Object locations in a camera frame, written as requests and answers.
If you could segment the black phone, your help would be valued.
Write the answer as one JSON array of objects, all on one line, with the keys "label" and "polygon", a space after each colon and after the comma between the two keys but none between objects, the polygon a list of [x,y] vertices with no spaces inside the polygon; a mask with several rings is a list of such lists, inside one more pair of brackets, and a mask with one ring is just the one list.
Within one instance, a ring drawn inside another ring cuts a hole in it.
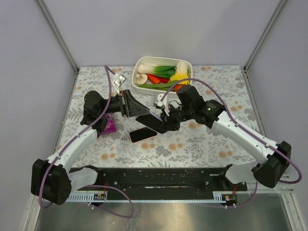
[{"label": "black phone", "polygon": [[163,124],[163,122],[155,120],[151,114],[138,116],[136,117],[136,121],[154,131],[156,131]]}]

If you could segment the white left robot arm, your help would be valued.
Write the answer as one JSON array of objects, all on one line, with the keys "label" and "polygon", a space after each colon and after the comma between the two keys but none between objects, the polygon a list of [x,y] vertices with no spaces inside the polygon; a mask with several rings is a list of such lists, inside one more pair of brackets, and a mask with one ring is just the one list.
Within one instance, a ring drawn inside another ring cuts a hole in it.
[{"label": "white left robot arm", "polygon": [[71,168],[84,150],[104,132],[108,119],[105,114],[120,112],[123,117],[149,115],[150,109],[137,101],[129,90],[104,99],[97,91],[84,97],[83,118],[70,140],[46,160],[38,159],[32,166],[31,193],[44,200],[61,205],[72,191],[93,185],[98,177],[94,167]]}]

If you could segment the lilac phone case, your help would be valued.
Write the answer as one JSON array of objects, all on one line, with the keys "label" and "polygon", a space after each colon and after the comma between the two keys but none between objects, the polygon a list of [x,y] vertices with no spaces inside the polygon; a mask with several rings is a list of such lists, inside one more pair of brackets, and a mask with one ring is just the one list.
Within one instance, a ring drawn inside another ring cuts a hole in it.
[{"label": "lilac phone case", "polygon": [[157,120],[157,121],[159,121],[159,122],[162,122],[162,119],[160,118],[159,115],[157,115],[157,114],[155,114],[155,113],[151,113],[151,116],[152,116],[155,120]]}]

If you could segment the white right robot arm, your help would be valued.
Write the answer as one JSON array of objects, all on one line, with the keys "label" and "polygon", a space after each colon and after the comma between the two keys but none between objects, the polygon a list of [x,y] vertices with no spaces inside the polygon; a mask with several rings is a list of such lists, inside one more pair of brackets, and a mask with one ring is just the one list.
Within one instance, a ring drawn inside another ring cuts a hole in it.
[{"label": "white right robot arm", "polygon": [[254,161],[248,164],[227,165],[221,175],[236,184],[257,181],[268,188],[274,188],[289,167],[291,145],[283,141],[277,143],[234,118],[227,108],[216,100],[205,101],[197,89],[185,85],[177,91],[180,105],[175,108],[168,104],[167,95],[157,96],[156,107],[162,109],[161,118],[175,128],[181,122],[195,120],[197,123],[219,132],[242,148]]}]

